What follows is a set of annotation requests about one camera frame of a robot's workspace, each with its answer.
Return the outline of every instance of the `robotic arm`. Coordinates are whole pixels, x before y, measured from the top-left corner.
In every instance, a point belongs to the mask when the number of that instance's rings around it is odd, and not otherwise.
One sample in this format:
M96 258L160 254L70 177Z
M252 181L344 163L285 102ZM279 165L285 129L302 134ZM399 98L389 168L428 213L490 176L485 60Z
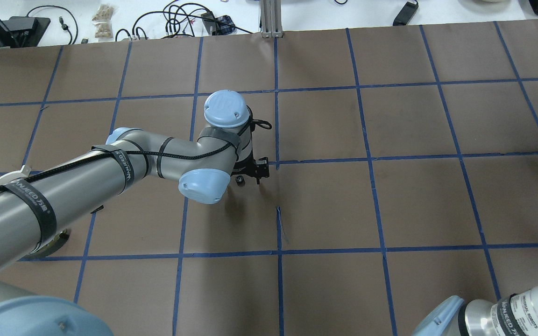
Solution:
M82 215L129 189L147 175L179 181L192 200L217 203L230 176L269 177L267 157L254 160L252 131L271 129L252 118L239 93L211 94L207 125L197 142L118 128L105 145L62 166L0 185L0 270L38 251Z

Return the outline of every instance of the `tape strip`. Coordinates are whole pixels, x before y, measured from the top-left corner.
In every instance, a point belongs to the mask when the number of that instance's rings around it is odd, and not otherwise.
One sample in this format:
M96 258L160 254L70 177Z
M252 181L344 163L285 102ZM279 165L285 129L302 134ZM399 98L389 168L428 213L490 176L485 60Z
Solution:
M40 191L24 179L17 179L4 187L23 200L34 213L41 228L41 241L35 248L35 251L38 250L43 243L49 242L57 234L57 217L53 207Z
M239 148L239 146L241 139L239 135L232 132L224 131L218 127L207 127L202 132L200 132L200 136L198 138L200 139L206 136L227 141L235 148L235 150L237 151L237 155L240 155L241 148Z
M134 183L134 168L132 167L132 162L130 162L130 159L128 159L128 154L126 154L124 149L113 145L94 145L92 150L113 154L115 161L118 162L122 168L122 171L124 172L124 189L122 189L121 193L132 186L132 183Z

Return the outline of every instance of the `white floor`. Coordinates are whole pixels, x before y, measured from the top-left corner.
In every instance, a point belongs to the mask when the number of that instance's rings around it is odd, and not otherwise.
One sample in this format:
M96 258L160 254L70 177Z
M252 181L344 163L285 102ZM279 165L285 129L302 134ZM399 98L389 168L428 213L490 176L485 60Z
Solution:
M483 0L419 0L419 9L410 22L412 25L437 23L510 21L538 18L529 5L529 0L504 0L498 3ZM120 28L132 30L134 21L148 11L162 10L169 0L102 0L117 7L113 15L113 32ZM255 0L180 0L177 4L197 2L209 7L216 16L230 15L234 23L252 32L259 31L259 6ZM94 38L94 26L90 19L101 0L0 0L0 17L8 19L12 15L26 15L26 12L40 5L58 5L71 10L79 27L78 42L88 38L89 42L103 42ZM406 0L348 0L339 6L333 0L282 0L282 21L284 30L321 30L335 28L358 28L390 26ZM44 9L33 15L52 19L40 45L67 43L69 36L62 31L58 17L75 31L69 15L60 9ZM139 22L151 38L165 36L165 21L161 14L149 15ZM195 24L196 36L205 35L200 20Z

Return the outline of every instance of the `black cable bundle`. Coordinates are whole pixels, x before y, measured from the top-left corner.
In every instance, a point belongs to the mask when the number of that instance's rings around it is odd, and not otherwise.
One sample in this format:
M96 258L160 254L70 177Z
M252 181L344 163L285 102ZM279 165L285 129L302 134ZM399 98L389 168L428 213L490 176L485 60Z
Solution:
M175 2L177 2L177 0L173 0L172 2L168 3L165 7L163 7L162 11L150 11L139 16L138 19L136 19L136 21L134 22L134 25L132 26L132 33L130 33L130 31L128 31L126 28L122 28L118 30L118 32L115 34L115 40L116 41L118 40L118 36L120 32L126 32L126 34L128 34L128 37L131 40L132 40L132 36L136 36L138 40L140 40L141 38L147 38L147 33L145 32L145 30L142 27L137 26L137 24L143 17L146 17L147 15L151 15L151 14L163 14L163 17L165 18L166 36L162 38L173 38L175 36L194 37L194 28L192 27L192 19L203 19L204 21L211 20L208 18L201 17L199 15L194 15L194 13L197 11L205 11L205 12L211 13L211 15L215 17L211 9L208 9L207 7L201 4L196 4L194 2L186 2L185 4L177 5L175 4ZM252 32L242 29L240 27L237 27L235 25L230 25L228 23L217 21L217 19L213 19L213 21L217 25L236 28L236 29L242 30L243 32L252 34Z

